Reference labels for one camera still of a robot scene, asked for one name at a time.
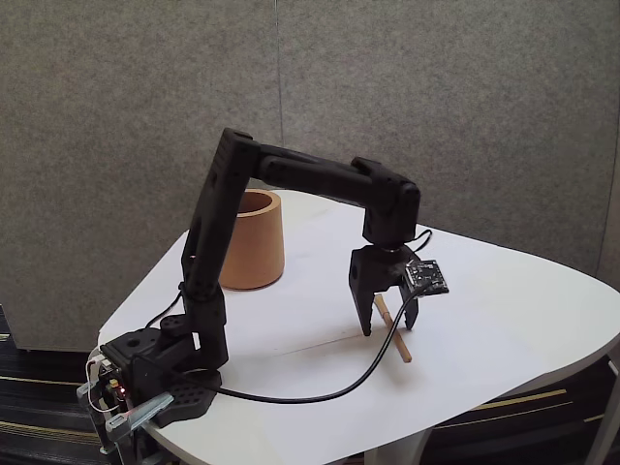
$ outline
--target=wooden stick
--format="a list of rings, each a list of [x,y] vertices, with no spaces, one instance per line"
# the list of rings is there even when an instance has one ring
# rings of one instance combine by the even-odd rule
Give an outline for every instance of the wooden stick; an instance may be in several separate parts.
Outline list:
[[[394,321],[392,320],[391,315],[389,314],[388,306],[386,305],[386,302],[384,301],[384,297],[381,294],[375,295],[375,304],[377,305],[377,308],[379,309],[379,313],[381,314],[381,318],[384,319],[386,326],[388,328],[391,328],[392,326],[394,326]],[[407,349],[407,346],[405,345],[405,341],[403,341],[403,338],[400,335],[400,332],[398,332],[398,329],[394,333],[393,341],[394,341],[394,344],[396,344],[396,349],[398,349],[398,353],[400,354],[400,357],[403,359],[405,363],[409,363],[412,360],[411,354],[409,353],[409,349]]]

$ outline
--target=gray fabric panel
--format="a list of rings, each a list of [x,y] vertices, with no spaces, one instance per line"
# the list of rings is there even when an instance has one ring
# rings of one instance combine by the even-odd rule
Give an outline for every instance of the gray fabric panel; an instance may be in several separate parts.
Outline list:
[[[609,216],[604,233],[601,265],[597,277],[620,291],[620,152],[616,153],[616,169],[609,200]]]
[[[617,0],[280,0],[285,144],[378,158],[420,220],[595,273]]]
[[[272,0],[0,2],[0,301],[20,348],[93,347],[187,229],[225,126],[281,142],[276,49]]]

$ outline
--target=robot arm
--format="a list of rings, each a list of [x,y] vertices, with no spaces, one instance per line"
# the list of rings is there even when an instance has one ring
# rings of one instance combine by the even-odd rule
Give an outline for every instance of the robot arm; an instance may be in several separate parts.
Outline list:
[[[121,412],[169,392],[175,400],[155,417],[160,426],[196,418],[206,412],[215,389],[222,384],[217,370],[229,356],[225,301],[218,281],[251,177],[273,186],[353,202],[365,209],[362,235],[370,245],[353,251],[349,270],[349,285],[365,335],[370,334],[375,293],[398,286],[405,299],[415,292],[409,279],[414,276],[411,264],[415,255],[405,245],[415,238],[418,219],[420,194],[413,182],[370,160],[355,158],[348,166],[261,145],[246,134],[226,129],[181,257],[183,282],[179,289],[185,314],[165,317],[161,329],[139,329],[101,347],[103,361],[95,367],[97,386],[103,387],[101,397],[106,403],[121,406]],[[424,269],[416,273],[418,280],[435,279],[426,276]],[[431,291],[438,294],[446,290],[437,285]],[[411,328],[418,301],[407,298],[404,312],[406,326]],[[200,338],[199,349],[195,348],[193,333]],[[172,371],[197,369],[202,384],[212,389],[187,385],[170,375]],[[122,393],[116,391],[118,386],[123,387]],[[192,400],[181,399],[188,392],[192,392]]]

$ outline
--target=terracotta pot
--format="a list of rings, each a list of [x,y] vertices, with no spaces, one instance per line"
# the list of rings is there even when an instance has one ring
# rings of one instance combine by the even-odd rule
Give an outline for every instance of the terracotta pot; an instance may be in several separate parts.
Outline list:
[[[236,215],[220,284],[229,289],[261,288],[276,281],[283,271],[282,202],[270,191],[247,189]]]

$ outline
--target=white table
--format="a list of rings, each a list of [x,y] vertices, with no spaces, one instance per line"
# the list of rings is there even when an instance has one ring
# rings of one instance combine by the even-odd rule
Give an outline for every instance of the white table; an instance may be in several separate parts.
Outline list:
[[[285,273],[263,290],[225,292],[224,386],[282,397],[332,392],[365,370],[386,335],[376,311],[373,334],[361,335],[347,286],[351,250],[364,244],[363,210],[278,194]],[[184,241],[185,234],[110,317],[99,344],[143,327],[173,300]],[[619,340],[620,294],[587,275],[442,231],[420,256],[438,261],[450,293],[422,299],[414,330],[402,332],[412,363],[392,349],[359,389],[311,406],[218,395],[201,418],[150,425],[150,434],[190,464],[319,465],[559,381]],[[395,313],[398,292],[386,300]],[[173,312],[180,311],[179,304]]]

